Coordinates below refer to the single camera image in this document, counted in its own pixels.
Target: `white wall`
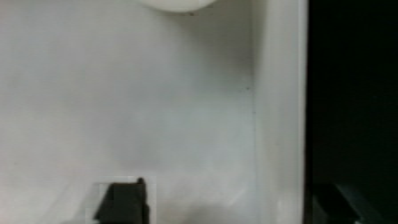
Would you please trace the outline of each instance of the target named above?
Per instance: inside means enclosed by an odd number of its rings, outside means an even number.
[[[1,224],[65,223],[103,175],[154,177],[158,223],[257,223],[250,22],[0,1]]]
[[[254,0],[261,223],[302,223],[305,0]]]

